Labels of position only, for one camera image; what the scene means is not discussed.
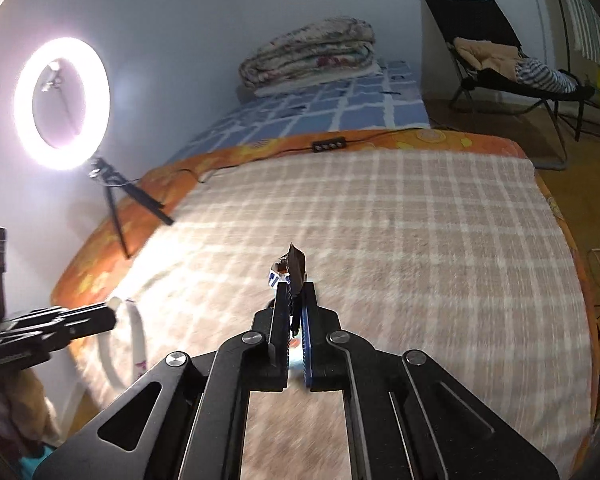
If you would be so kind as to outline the gloved left hand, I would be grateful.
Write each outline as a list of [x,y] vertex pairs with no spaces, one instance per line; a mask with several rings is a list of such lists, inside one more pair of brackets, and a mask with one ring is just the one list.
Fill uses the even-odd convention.
[[61,435],[53,403],[33,370],[0,376],[0,451],[10,460],[40,457]]

